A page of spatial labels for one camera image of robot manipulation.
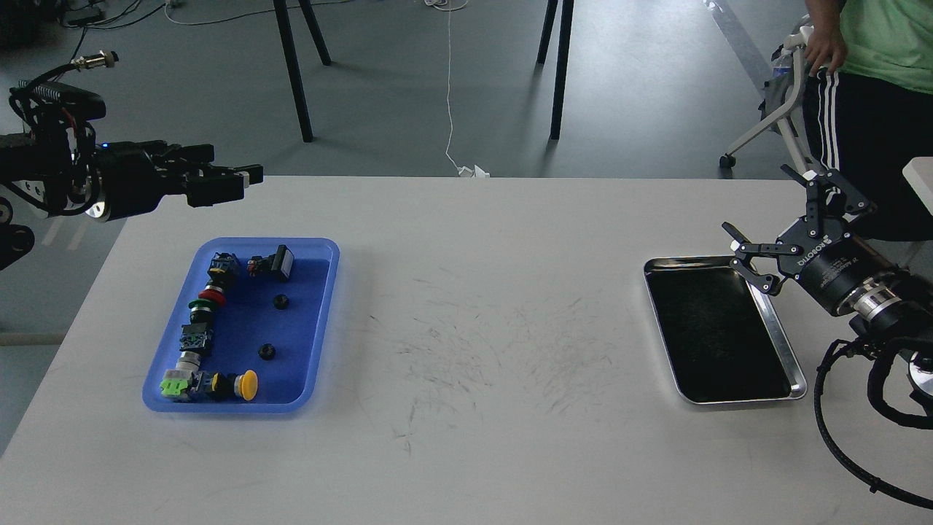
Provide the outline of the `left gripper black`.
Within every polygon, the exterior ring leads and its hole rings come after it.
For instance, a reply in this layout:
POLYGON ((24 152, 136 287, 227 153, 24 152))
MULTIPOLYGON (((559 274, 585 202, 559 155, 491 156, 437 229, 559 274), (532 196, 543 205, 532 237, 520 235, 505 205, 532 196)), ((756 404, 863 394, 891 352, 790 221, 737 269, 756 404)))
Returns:
POLYGON ((176 194, 186 195, 191 207, 213 206, 242 200, 248 188, 263 183, 261 164, 207 166, 213 161, 210 144, 103 143, 95 151, 98 198, 85 213, 97 222, 112 222, 153 212, 164 196, 176 194))

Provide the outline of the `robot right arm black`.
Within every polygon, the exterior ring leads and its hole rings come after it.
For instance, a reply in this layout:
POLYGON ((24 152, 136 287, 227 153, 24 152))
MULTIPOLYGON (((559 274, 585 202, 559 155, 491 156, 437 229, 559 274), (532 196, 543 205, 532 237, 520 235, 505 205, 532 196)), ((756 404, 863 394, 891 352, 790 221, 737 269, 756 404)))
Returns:
POLYGON ((932 428, 931 284, 854 233, 854 224, 873 213, 875 205, 839 171, 800 174, 787 164, 781 169, 803 186, 804 214, 772 243, 750 241, 724 222, 733 237, 730 265, 764 295, 778 295, 791 280, 829 315, 849 316, 856 337, 832 342, 817 369, 813 407, 821 438, 836 461, 871 492, 929 509, 929 498, 883 481, 842 451, 827 429, 821 399, 834 363, 863 356, 873 363, 867 374, 867 401, 873 409, 903 427, 932 428))

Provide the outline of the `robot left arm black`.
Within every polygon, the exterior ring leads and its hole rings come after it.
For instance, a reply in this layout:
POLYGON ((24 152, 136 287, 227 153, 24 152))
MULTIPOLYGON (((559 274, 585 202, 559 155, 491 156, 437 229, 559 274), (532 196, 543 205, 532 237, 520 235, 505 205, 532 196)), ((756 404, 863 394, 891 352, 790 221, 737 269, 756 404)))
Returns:
POLYGON ((106 116, 106 103, 58 77, 118 60, 101 50, 11 87, 9 105, 26 130, 2 136, 4 187, 50 217, 111 222, 153 212, 167 195, 183 194, 192 207, 237 201, 262 182, 260 164, 214 166, 210 144, 98 143, 91 122, 106 116))

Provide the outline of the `person's hand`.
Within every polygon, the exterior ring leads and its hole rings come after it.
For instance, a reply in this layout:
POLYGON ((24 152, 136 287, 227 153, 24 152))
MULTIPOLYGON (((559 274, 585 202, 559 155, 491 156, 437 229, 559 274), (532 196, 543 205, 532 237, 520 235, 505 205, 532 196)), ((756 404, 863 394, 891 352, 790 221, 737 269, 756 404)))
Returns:
POLYGON ((848 47, 844 41, 839 20, 813 19, 813 33, 808 39, 804 58, 809 63, 809 77, 820 70, 834 74, 844 64, 848 47))

